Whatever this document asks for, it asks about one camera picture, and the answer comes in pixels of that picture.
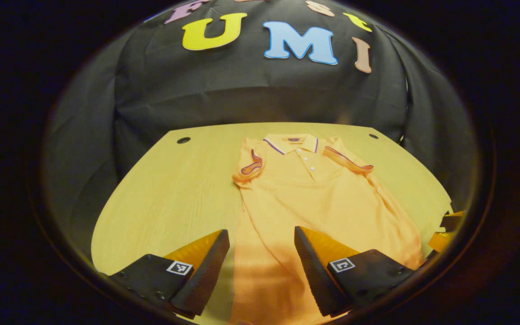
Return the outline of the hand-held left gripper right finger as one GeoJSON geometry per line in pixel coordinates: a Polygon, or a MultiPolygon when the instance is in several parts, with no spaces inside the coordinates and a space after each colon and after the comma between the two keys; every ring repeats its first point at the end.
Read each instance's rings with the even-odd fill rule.
{"type": "Polygon", "coordinates": [[[294,228],[294,245],[323,316],[363,309],[415,272],[376,249],[358,252],[309,228],[294,228]]]}

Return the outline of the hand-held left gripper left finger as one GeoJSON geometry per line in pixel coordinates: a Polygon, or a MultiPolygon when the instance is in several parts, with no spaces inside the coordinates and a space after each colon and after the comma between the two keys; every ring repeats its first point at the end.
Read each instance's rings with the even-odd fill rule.
{"type": "Polygon", "coordinates": [[[145,254],[109,278],[149,304],[184,317],[202,315],[229,251],[218,230],[161,257],[145,254]]]}

